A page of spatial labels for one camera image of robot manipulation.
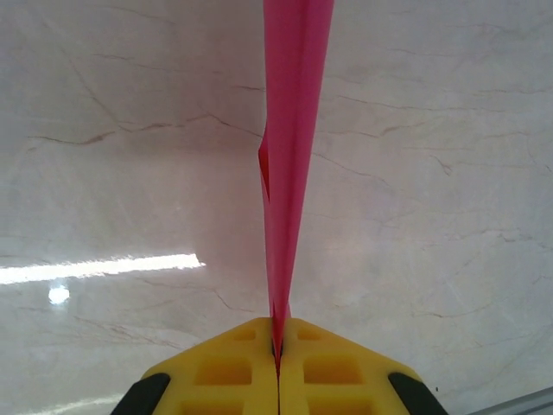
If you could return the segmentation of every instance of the marble surface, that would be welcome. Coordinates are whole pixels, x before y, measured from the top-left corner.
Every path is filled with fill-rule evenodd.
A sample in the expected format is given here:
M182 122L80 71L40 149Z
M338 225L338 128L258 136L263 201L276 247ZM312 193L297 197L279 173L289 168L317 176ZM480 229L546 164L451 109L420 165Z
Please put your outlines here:
M553 384L548 0L338 0L295 316L451 414ZM0 3L0 413L267 313L259 0Z

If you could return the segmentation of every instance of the yellow foam block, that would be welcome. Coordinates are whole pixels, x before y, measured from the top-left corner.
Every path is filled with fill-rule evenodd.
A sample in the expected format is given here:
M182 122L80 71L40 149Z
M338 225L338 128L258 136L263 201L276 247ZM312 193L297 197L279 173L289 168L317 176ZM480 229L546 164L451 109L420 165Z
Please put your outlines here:
M277 415L270 319L257 318L152 367L171 381L153 415Z
M296 318L280 379L258 318L152 367L112 415L447 415L408 367Z
M297 318L284 329L281 415L409 415L388 380L408 367Z

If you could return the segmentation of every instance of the pink plastic strip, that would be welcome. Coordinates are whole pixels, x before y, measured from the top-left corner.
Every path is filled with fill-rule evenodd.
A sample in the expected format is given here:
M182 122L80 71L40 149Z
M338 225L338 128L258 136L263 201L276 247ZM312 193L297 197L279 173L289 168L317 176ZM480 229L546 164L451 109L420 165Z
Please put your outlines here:
M334 0L264 0L267 125L259 165L277 367L333 5Z

